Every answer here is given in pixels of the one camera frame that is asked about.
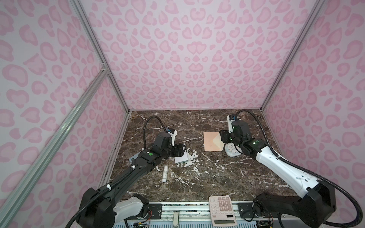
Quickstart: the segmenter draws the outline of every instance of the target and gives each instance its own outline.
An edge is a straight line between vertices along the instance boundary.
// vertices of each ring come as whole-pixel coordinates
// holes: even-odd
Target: cable sheath
[[[114,183],[110,184],[111,188],[115,188],[118,184],[120,184],[125,178],[127,178],[133,171],[133,168],[130,168],[129,171],[123,175],[121,178],[119,178],[117,181],[115,181]],[[85,210],[88,206],[90,206],[91,204],[93,204],[99,197],[103,196],[105,193],[107,193],[109,191],[108,188],[105,188],[104,190],[100,191],[98,194],[96,194],[94,197],[92,197],[89,201],[87,201],[75,214],[74,216],[70,219],[70,221],[67,223],[67,225],[65,226],[65,228],[70,228],[71,225],[73,224],[73,222],[77,219],[77,217],[81,214],[81,212],[83,210]]]
[[[146,148],[146,145],[147,145],[147,143],[146,143],[146,127],[147,127],[148,122],[152,118],[156,118],[160,122],[163,131],[165,131],[167,133],[167,130],[166,130],[165,126],[164,126],[164,123],[162,122],[162,120],[158,116],[150,116],[150,117],[148,117],[148,119],[146,120],[145,124],[143,125],[143,148],[144,149],[147,149]]]
[[[282,213],[279,213],[279,215],[277,216],[277,218],[279,220],[279,224],[280,224],[281,228],[285,228],[284,225],[283,225],[283,222],[281,221],[281,216],[282,215],[283,215]]]

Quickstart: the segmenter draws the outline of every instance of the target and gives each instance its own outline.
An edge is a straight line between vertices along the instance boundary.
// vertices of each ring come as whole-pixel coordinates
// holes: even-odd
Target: envelope
[[[222,151],[224,143],[220,139],[219,132],[203,132],[204,151]]]

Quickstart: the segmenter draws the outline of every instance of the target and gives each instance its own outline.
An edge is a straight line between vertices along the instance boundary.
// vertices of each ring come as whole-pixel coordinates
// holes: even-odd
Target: black cable
[[[244,214],[246,214],[247,212],[252,212],[252,218],[250,220],[247,220],[246,218],[243,218],[246,222],[251,222],[253,220],[253,218],[255,217],[255,212],[253,210],[245,210],[244,212],[242,212],[242,216]]]
[[[237,149],[237,147],[236,147],[236,145],[235,144],[233,144],[234,145],[234,148],[236,149],[236,151],[238,151],[240,154],[243,154],[244,155],[244,153],[242,153],[241,151],[239,151],[238,149]]]
[[[113,182],[112,184],[110,184],[110,188],[113,189],[115,188],[118,184],[120,184],[125,178],[127,178],[132,171],[134,170],[134,168],[130,168],[129,171],[124,174],[121,178],[119,178],[118,180],[116,180],[115,182]],[[98,194],[96,194],[94,197],[92,197],[89,201],[87,201],[80,210],[78,210],[78,212],[76,212],[74,214],[74,216],[70,219],[70,221],[67,223],[67,225],[65,226],[65,228],[70,228],[71,225],[73,224],[73,222],[77,219],[77,217],[81,214],[81,212],[83,210],[85,210],[88,206],[90,206],[91,204],[93,204],[99,197],[103,196],[105,193],[107,193],[109,191],[108,188],[100,191]]]
[[[356,225],[358,225],[358,224],[361,223],[362,218],[363,218],[362,209],[361,209],[359,203],[355,200],[355,198],[353,196],[350,195],[350,193],[348,193],[346,190],[344,190],[343,188],[341,188],[339,185],[335,184],[334,182],[330,181],[329,179],[327,179],[327,178],[325,178],[325,177],[323,177],[323,176],[321,176],[321,175],[319,175],[319,174],[317,174],[315,172],[312,172],[312,171],[310,171],[310,170],[308,170],[306,168],[303,168],[301,166],[298,166],[298,165],[296,165],[296,164],[294,164],[294,163],[292,163],[292,162],[284,159],[283,157],[279,156],[279,154],[272,148],[272,146],[271,146],[271,144],[269,142],[269,139],[266,136],[265,130],[262,127],[262,125],[260,123],[260,120],[257,118],[257,116],[253,112],[251,112],[250,110],[242,109],[242,110],[239,110],[237,112],[237,114],[236,114],[236,117],[237,118],[238,118],[238,115],[241,112],[247,112],[247,113],[251,114],[254,117],[254,119],[256,120],[256,122],[258,123],[258,125],[261,128],[262,134],[264,135],[264,138],[266,140],[266,143],[268,144],[268,147],[270,148],[271,152],[275,155],[275,157],[277,157],[280,161],[282,161],[282,162],[284,162],[284,163],[286,163],[288,165],[291,165],[291,166],[293,166],[293,167],[295,167],[295,168],[297,168],[297,169],[299,169],[299,170],[301,170],[303,172],[309,173],[310,175],[315,176],[316,178],[321,179],[321,180],[329,183],[335,189],[339,190],[342,194],[344,194],[351,201],[351,203],[355,206],[355,209],[356,209],[356,218],[353,221],[351,221],[349,223],[332,223],[332,222],[327,222],[326,221],[323,224],[329,225],[329,226],[333,226],[333,227],[343,227],[343,228],[346,228],[346,227],[354,227],[354,226],[356,226]]]
[[[126,219],[124,219],[124,223],[126,224],[126,228],[129,228],[129,225],[128,225],[128,223],[127,223],[127,220],[126,220]]]
[[[158,116],[150,116],[150,117],[148,117],[148,119],[146,120],[145,124],[143,125],[143,148],[144,149],[146,149],[146,145],[147,145],[147,143],[146,143],[146,126],[148,124],[148,121],[150,121],[150,119],[152,119],[152,118],[156,118],[160,122],[163,131],[165,131],[167,133],[167,130],[166,130],[164,124],[162,123],[162,120]]]
[[[279,213],[279,215],[277,216],[277,218],[279,219],[279,223],[280,223],[281,228],[285,228],[284,225],[283,225],[283,223],[282,223],[282,221],[281,221],[281,216],[282,215],[283,215],[282,213]]]

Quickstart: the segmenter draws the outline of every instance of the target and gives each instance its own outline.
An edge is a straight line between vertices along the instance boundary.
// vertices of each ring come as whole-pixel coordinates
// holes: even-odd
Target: pink leopard print wall
[[[67,0],[0,2],[0,207],[100,68]]]
[[[328,2],[264,112],[287,159],[339,183],[363,210],[364,11],[364,1]],[[353,220],[336,197],[338,221]]]
[[[97,189],[124,116],[104,79],[9,227],[64,227],[83,193]]]
[[[131,109],[260,107],[315,1],[82,0]]]

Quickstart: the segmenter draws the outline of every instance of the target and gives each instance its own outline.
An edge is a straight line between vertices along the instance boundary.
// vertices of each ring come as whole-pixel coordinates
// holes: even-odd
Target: marble table
[[[143,148],[142,128],[151,115],[160,117],[165,126],[178,131],[175,142],[186,144],[190,161],[183,164],[175,164],[174,158],[163,161],[135,183],[123,199],[135,193],[144,195],[151,202],[207,201],[213,195],[229,195],[233,201],[252,200],[262,192],[295,196],[295,192],[280,177],[250,157],[240,155],[230,158],[224,151],[204,151],[203,132],[227,129],[227,115],[236,112],[231,109],[133,111],[111,179],[126,169],[128,159]],[[253,112],[259,116],[270,143],[278,151],[261,112],[257,109]],[[240,118],[248,122],[253,137],[264,139],[253,117],[241,113]],[[147,144],[153,142],[158,131],[161,131],[160,123],[156,119],[150,120],[146,130]],[[169,166],[166,183],[162,183],[164,165]]]

